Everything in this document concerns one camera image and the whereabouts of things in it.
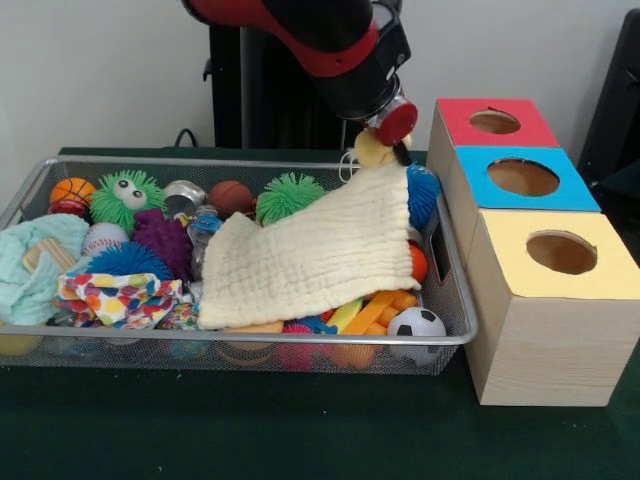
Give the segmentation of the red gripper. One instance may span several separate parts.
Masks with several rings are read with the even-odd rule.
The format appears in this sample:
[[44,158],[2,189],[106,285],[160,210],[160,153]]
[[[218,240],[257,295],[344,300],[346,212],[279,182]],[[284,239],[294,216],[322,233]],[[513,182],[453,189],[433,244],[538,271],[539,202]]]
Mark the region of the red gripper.
[[411,102],[395,102],[386,106],[375,121],[374,134],[392,150],[397,162],[402,166],[410,166],[412,159],[404,140],[414,129],[418,119],[418,109]]

